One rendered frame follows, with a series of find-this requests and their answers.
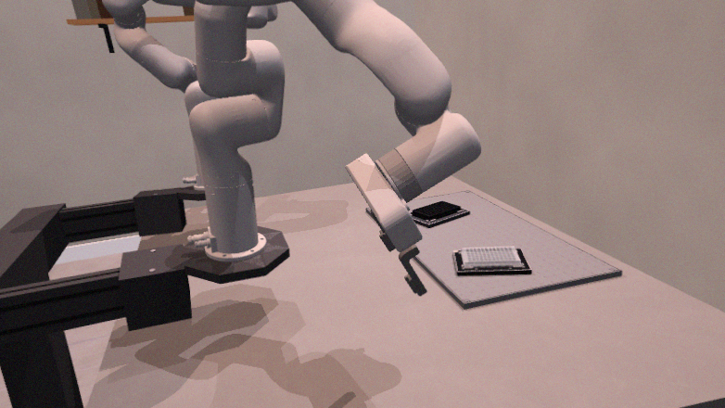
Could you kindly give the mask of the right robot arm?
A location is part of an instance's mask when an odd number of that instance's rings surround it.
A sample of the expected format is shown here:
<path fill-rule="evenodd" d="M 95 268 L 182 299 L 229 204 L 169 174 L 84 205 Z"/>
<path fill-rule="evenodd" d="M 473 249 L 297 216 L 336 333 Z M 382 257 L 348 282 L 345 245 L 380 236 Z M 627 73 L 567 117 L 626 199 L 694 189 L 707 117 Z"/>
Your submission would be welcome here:
<path fill-rule="evenodd" d="M 189 115 L 210 227 L 188 244 L 205 247 L 215 261 L 243 261 L 266 248 L 252 171 L 237 149 L 272 140 L 281 128 L 284 62 L 272 43 L 247 41 L 247 21 L 252 6 L 284 2 L 293 2 L 329 44 L 358 58 L 395 97 L 395 113 L 413 137 L 378 160 L 406 203 L 481 153 L 474 128 L 449 109 L 452 83 L 443 64 L 374 0 L 196 0 L 197 80 L 206 95 L 228 98 L 200 103 Z"/>

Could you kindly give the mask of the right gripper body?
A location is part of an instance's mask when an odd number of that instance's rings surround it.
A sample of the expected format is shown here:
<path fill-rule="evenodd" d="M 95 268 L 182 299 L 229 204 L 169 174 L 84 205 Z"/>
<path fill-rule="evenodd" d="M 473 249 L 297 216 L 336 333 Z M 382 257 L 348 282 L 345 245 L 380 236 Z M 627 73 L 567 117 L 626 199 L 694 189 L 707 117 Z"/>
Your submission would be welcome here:
<path fill-rule="evenodd" d="M 378 159 L 375 164 L 364 154 L 348 164 L 346 170 L 396 250 L 403 252 L 423 236 L 387 171 Z"/>

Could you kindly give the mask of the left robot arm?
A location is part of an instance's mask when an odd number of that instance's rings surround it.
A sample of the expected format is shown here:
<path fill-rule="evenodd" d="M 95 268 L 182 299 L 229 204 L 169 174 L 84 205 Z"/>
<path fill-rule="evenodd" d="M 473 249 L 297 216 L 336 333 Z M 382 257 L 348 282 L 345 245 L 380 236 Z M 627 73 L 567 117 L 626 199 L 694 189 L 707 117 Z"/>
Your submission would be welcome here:
<path fill-rule="evenodd" d="M 188 58 L 175 55 L 146 32 L 146 12 L 142 5 L 147 1 L 102 0 L 102 3 L 115 19 L 114 34 L 121 49 L 167 87 L 183 89 L 181 91 L 185 93 L 184 102 L 189 117 L 191 110 L 199 103 L 222 97 L 208 96 L 201 90 L 197 80 L 196 63 Z M 196 2 L 196 0 L 152 1 L 162 5 L 188 7 L 194 7 Z M 252 6 L 248 13 L 247 29 L 263 28 L 267 21 L 276 20 L 277 13 L 277 5 Z M 185 184 L 185 180 L 189 184 L 195 183 L 195 190 L 205 191 L 194 139 L 193 143 L 197 174 L 194 177 L 184 177 L 183 183 Z"/>

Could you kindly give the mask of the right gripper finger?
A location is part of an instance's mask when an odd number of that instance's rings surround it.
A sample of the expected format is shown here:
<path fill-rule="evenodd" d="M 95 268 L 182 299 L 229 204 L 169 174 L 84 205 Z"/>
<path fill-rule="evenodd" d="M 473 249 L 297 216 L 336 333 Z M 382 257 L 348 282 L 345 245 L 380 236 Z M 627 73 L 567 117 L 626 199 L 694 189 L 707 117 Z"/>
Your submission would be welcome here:
<path fill-rule="evenodd" d="M 388 251 L 389 251 L 389 252 L 391 252 L 392 250 L 394 250 L 394 249 L 395 249 L 394 245 L 393 245 L 393 244 L 392 244 L 392 242 L 390 241 L 390 239 L 389 239 L 388 235 L 386 234 L 386 232 L 384 231 L 383 227 L 381 226 L 381 224 L 379 223 L 379 221 L 378 221 L 378 220 L 377 220 L 377 218 L 375 217 L 375 215 L 374 215 L 374 213 L 372 212 L 372 210 L 371 210 L 370 212 L 371 212 L 371 214 L 373 215 L 373 217 L 374 217 L 375 221 L 377 222 L 377 224 L 379 225 L 379 227 L 381 228 L 381 230 L 379 231 L 379 233 L 380 233 L 381 235 L 380 235 L 379 237 L 381 238 L 381 240 L 383 241 L 383 243 L 384 243 L 384 244 L 385 244 L 385 246 L 387 247 Z"/>
<path fill-rule="evenodd" d="M 418 294 L 419 297 L 427 293 L 427 290 L 421 280 L 419 279 L 418 275 L 414 271 L 412 265 L 410 264 L 410 259 L 414 256 L 418 255 L 420 253 L 418 247 L 414 244 L 411 247 L 407 248 L 405 251 L 400 252 L 399 254 L 399 260 L 401 261 L 403 267 L 407 271 L 407 275 L 404 276 L 404 279 L 412 289 L 414 294 Z"/>

